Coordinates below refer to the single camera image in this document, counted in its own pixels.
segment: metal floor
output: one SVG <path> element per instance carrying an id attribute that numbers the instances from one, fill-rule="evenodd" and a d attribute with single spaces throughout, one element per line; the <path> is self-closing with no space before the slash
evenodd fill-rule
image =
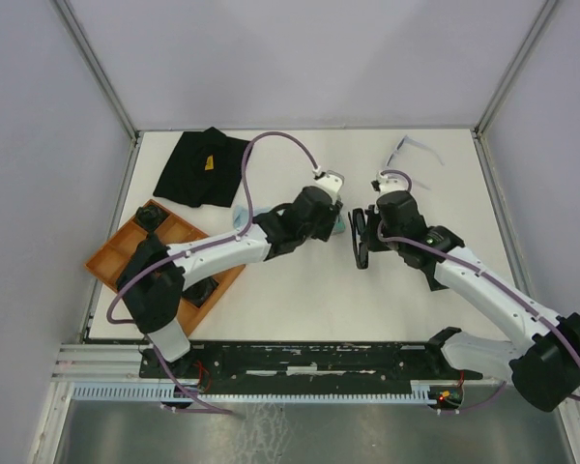
<path id="1" fill-rule="evenodd" d="M 467 387 L 467 404 L 492 390 Z M 153 403 L 73 401 L 56 463 L 573 463 L 558 414 L 515 391 L 467 415 L 426 406 L 226 404 L 234 417 Z"/>

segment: red wire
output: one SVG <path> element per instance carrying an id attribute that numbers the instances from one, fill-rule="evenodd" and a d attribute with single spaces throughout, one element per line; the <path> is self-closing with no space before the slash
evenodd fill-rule
<path id="1" fill-rule="evenodd" d="M 209 377 L 209 381 L 206 384 L 206 388 L 203 391 L 203 393 L 206 393 L 209 390 L 209 388 L 211 387 L 211 384 L 213 383 L 213 381 L 211 380 L 211 373 L 208 371 L 208 369 L 206 367 L 204 367 L 204 364 L 202 364 L 201 361 L 196 361 L 195 362 L 195 365 L 197 365 L 198 370 L 199 370 L 199 375 L 198 375 L 198 379 L 197 379 L 197 387 L 198 387 L 198 389 L 200 387 L 202 387 L 202 378 L 204 376 L 203 374 L 206 372 L 206 374 Z"/>

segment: metal frame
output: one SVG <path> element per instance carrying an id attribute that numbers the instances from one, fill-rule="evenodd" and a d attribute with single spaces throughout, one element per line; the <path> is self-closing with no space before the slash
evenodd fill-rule
<path id="1" fill-rule="evenodd" d="M 88 38 L 84 33 L 84 29 L 75 16 L 73 6 L 69 0 L 50 0 L 50 3 L 69 32 L 69 35 L 77 47 L 77 51 L 79 51 L 79 54 L 84 60 L 84 63 L 86 63 L 86 66 L 88 66 L 91 74 L 99 84 L 101 92 L 107 98 L 107 102 L 116 113 L 123 129 L 131 140 L 136 139 L 137 129 L 129 117 L 127 110 L 118 98 L 118 95 L 116 95 L 111 82 L 107 78 L 107 74 L 101 66 L 101 62 L 95 54 L 95 51 L 92 46 L 90 46 Z"/>
<path id="2" fill-rule="evenodd" d="M 539 39 L 548 27 L 548 24 L 554 17 L 557 8 L 561 4 L 561 0 L 546 0 L 546 2 L 539 10 L 531 30 L 522 41 L 522 44 L 518 48 L 517 52 L 509 62 L 503 77 L 496 86 L 496 91 L 492 95 L 490 102 L 485 107 L 485 111 L 479 118 L 477 126 L 475 127 L 475 132 L 479 135 L 484 135 L 489 129 L 490 125 L 494 121 L 496 113 L 500 109 L 501 105 L 507 98 L 511 87 L 515 83 L 517 76 L 520 74 L 524 65 L 527 63 L 533 50 L 539 43 Z"/>
<path id="3" fill-rule="evenodd" d="M 90 46 L 83 28 L 76 19 L 75 12 L 69 0 L 50 0 L 60 19 L 69 31 L 80 55 L 88 66 L 93 77 L 97 80 L 101 92 L 113 108 L 123 129 L 131 138 L 129 161 L 125 169 L 125 176 L 121 184 L 120 193 L 116 202 L 114 215 L 110 222 L 108 236 L 118 228 L 120 216 L 125 204 L 127 192 L 131 183 L 131 176 L 137 161 L 139 148 L 142 142 L 141 134 L 134 126 L 129 114 L 116 95 L 102 65 Z M 489 130 L 494 118 L 508 96 L 516 78 L 528 62 L 539 39 L 545 32 L 550 20 L 557 11 L 560 0 L 546 0 L 529 30 L 523 43 L 509 62 L 497 89 L 492 95 L 483 114 L 473 128 L 459 125 L 429 126 L 423 129 L 470 129 L 473 134 L 478 159 L 488 188 L 496 220 L 504 241 L 507 259 L 518 288 L 529 295 L 534 289 L 526 271 L 524 258 L 509 218 L 507 204 L 498 181 L 494 164 L 485 142 L 485 134 Z M 412 127 L 395 127 L 394 129 L 416 129 Z M 233 128 L 233 129 L 267 129 L 267 128 Z M 322 129 L 352 129 L 348 126 L 329 127 Z M 80 327 L 84 335 L 91 310 L 95 307 L 101 286 L 95 282 L 91 291 L 91 299 Z M 150 380 L 139 379 L 139 362 L 141 355 L 137 346 L 133 345 L 64 345 L 59 353 L 58 361 L 52 375 L 50 391 L 47 396 L 40 426 L 35 435 L 35 443 L 31 449 L 28 462 L 34 464 L 53 463 L 62 428 L 67 417 L 73 391 L 78 382 L 98 383 L 100 385 L 139 385 L 142 388 L 151 385 Z M 156 381 L 157 386 L 167 385 L 168 380 Z M 565 401 L 559 411 L 565 426 L 567 438 L 576 462 L 580 462 L 580 403 L 571 400 Z"/>
<path id="4" fill-rule="evenodd" d="M 129 156 L 125 166 L 125 175 L 123 176 L 123 180 L 118 191 L 116 207 L 114 208 L 114 213 L 112 214 L 112 219 L 109 223 L 109 228 L 107 229 L 106 239 L 109 239 L 120 226 L 120 216 L 123 213 L 123 207 L 127 201 L 127 193 L 129 192 L 129 185 L 131 184 L 131 178 L 133 177 L 133 171 L 135 170 L 135 164 L 137 163 L 137 157 L 139 156 L 139 149 L 142 145 L 142 138 L 143 135 L 138 133 L 137 137 L 131 140 Z M 99 300 L 101 288 L 102 284 L 98 279 L 95 278 L 90 289 L 90 299 L 88 301 L 88 305 L 78 326 L 80 328 L 80 331 L 77 334 L 78 343 L 83 342 L 90 328 L 91 317 L 94 315 L 95 308 L 97 307 L 97 301 Z"/>

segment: black motor joint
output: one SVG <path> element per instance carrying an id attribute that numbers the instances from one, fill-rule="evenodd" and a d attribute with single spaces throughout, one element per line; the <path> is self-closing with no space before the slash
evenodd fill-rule
<path id="1" fill-rule="evenodd" d="M 253 219 L 267 234 L 267 259 L 294 251 L 307 239 L 326 242 L 333 233 L 342 203 L 333 202 L 316 186 L 305 187 L 292 203 L 273 208 Z"/>

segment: yellow label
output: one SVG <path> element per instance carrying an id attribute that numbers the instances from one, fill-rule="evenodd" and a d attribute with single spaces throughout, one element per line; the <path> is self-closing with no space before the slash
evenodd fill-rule
<path id="1" fill-rule="evenodd" d="M 215 164 L 213 163 L 213 155 L 209 155 L 209 157 L 206 158 L 206 165 L 204 166 L 204 170 L 212 171 L 213 169 L 215 169 Z"/>

